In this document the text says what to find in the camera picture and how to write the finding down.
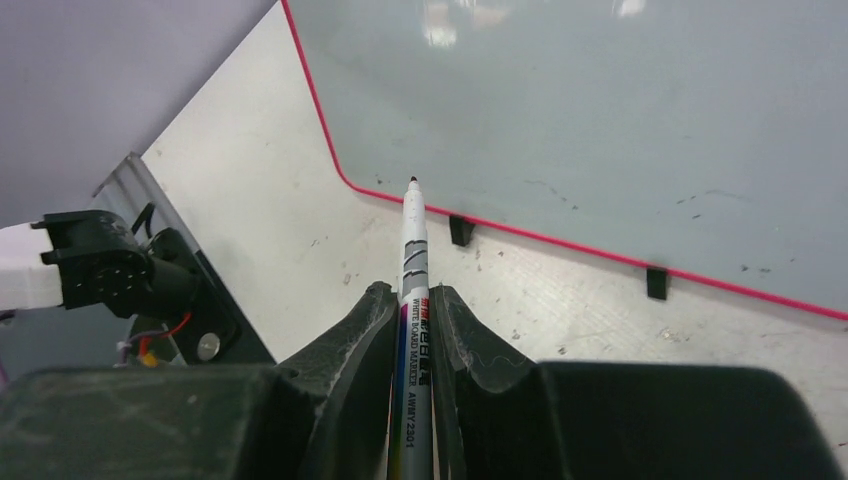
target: whiteboard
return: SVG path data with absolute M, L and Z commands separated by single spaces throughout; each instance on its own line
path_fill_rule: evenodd
M 848 2 L 287 7 L 355 188 L 848 317 Z

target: white table surface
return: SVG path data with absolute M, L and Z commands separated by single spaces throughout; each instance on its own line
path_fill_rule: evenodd
M 400 207 L 338 176 L 282 8 L 233 52 L 144 160 L 277 360 L 395 282 Z M 427 185 L 423 184 L 425 198 Z M 813 410 L 848 466 L 848 323 L 432 215 L 430 279 L 535 359 L 764 367 Z

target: marker body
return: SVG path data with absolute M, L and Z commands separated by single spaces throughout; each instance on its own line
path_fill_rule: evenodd
M 389 479 L 433 478 L 429 288 L 424 199 L 412 181 L 403 197 Z

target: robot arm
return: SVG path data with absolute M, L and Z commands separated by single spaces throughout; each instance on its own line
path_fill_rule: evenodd
M 50 214 L 0 229 L 0 311 L 104 303 L 122 318 L 179 317 L 199 283 L 167 255 L 151 255 L 111 212 Z

